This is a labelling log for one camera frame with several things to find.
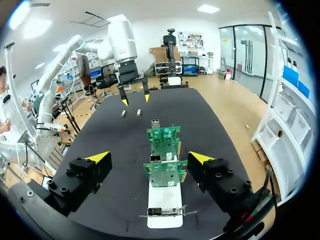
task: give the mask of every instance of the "bottle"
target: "bottle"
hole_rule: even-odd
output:
[[[286,63],[286,66],[288,68],[291,68],[291,59],[290,59],[290,57],[288,57],[288,62]]]
[[[294,71],[298,72],[298,69],[297,69],[297,62],[296,62],[296,61],[293,61],[292,70],[294,70]]]

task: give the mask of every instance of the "wooden floor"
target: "wooden floor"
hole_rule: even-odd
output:
[[[238,82],[221,80],[216,73],[199,75],[198,77],[184,77],[183,81],[188,81],[189,87],[197,89],[210,105],[231,138],[252,182],[253,191],[260,189],[266,177],[265,164],[259,159],[250,140],[267,109],[266,103]],[[150,88],[159,88],[159,79],[157,77],[149,78],[148,85]],[[141,84],[132,87],[133,91],[141,91]],[[115,85],[108,91],[111,91],[112,94],[118,93]],[[73,106],[74,115],[77,116],[76,121],[80,128],[85,125],[90,115],[79,115],[93,114],[94,112],[94,110],[90,110],[92,102],[88,100],[88,98],[79,100]],[[71,134],[75,133],[63,115],[57,121],[68,124]],[[272,226],[274,219],[275,211],[273,209],[263,220],[266,226],[263,232]]]

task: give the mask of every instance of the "yellow triangle marker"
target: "yellow triangle marker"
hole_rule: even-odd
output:
[[[85,159],[90,159],[91,161],[95,161],[95,163],[98,163],[105,155],[109,154],[109,151],[99,153],[97,155],[86,157]]]
[[[122,102],[123,102],[126,106],[128,106],[127,99],[123,99]]]
[[[149,94],[144,95],[144,97],[145,97],[145,101],[146,101],[146,102],[148,102],[148,101],[149,101],[149,96],[150,96]]]
[[[202,165],[204,164],[205,161],[208,161],[210,159],[213,159],[213,160],[216,159],[216,158],[213,158],[210,156],[205,156],[205,155],[193,152],[193,151],[190,151],[189,153],[192,154]]]

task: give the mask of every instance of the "camera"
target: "camera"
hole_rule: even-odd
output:
[[[173,36],[173,33],[175,32],[175,29],[171,28],[171,29],[168,29],[167,31],[169,32],[169,34],[163,36],[163,44],[165,46],[176,45],[177,44],[177,39],[176,39],[175,36]]]

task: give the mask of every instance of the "glass door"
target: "glass door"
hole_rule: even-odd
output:
[[[235,38],[233,27],[224,27],[220,31],[221,46],[221,70],[231,69],[231,76],[234,75],[235,66]]]
[[[236,26],[234,79],[260,96],[266,67],[266,43],[262,26]]]

